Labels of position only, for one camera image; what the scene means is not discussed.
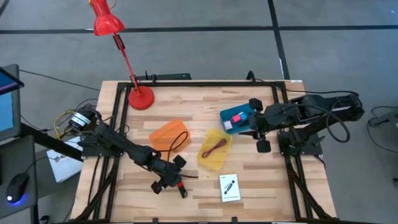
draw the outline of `butcher block tabletop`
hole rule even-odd
[[[103,118],[111,116],[118,82],[103,82],[99,94],[97,110]],[[290,90],[304,90],[302,82],[285,81]],[[209,129],[223,130],[220,111],[248,103],[250,98],[258,98],[264,108],[274,104],[271,88],[268,86],[158,86],[151,87],[154,104],[146,110],[135,110],[129,106],[126,124],[130,127],[128,140],[149,145],[149,134],[169,121],[178,118],[183,121],[191,134],[191,143],[180,152],[172,152],[170,160],[177,154],[187,164],[183,174],[197,175],[198,179],[183,179],[188,192],[181,198],[178,188],[163,189],[153,193],[150,185],[159,176],[135,165],[124,154],[120,160],[118,180],[114,195],[112,222],[230,222],[237,217],[240,222],[294,221],[287,171],[284,158],[279,153],[277,131],[267,134],[271,142],[271,152],[260,154],[256,140],[250,136],[234,134],[229,153],[223,167],[209,170],[197,162],[197,154]],[[288,98],[296,98],[303,93],[288,92]],[[124,93],[121,96],[119,124]],[[77,217],[87,206],[91,178],[97,158],[84,160],[80,175],[72,216]],[[330,194],[323,164],[313,156],[302,156],[307,187],[317,202],[331,216],[335,208]],[[102,158],[97,167],[93,187],[94,196],[98,189]],[[241,200],[221,202],[219,176],[237,174]],[[305,216],[303,197],[299,189],[301,216]],[[100,218],[104,217],[108,193],[101,204]]]

